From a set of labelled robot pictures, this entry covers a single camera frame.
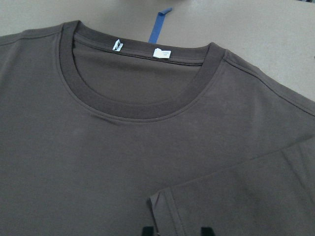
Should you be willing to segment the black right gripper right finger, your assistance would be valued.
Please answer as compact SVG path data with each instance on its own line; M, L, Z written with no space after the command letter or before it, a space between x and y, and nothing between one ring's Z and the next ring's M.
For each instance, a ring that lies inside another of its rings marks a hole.
M213 229L211 227L201 227L201 236L213 236Z

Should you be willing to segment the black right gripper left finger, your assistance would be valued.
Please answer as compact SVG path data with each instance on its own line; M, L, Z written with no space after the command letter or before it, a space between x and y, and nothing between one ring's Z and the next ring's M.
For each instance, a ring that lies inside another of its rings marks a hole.
M142 228L142 236L154 236L154 226L145 226Z

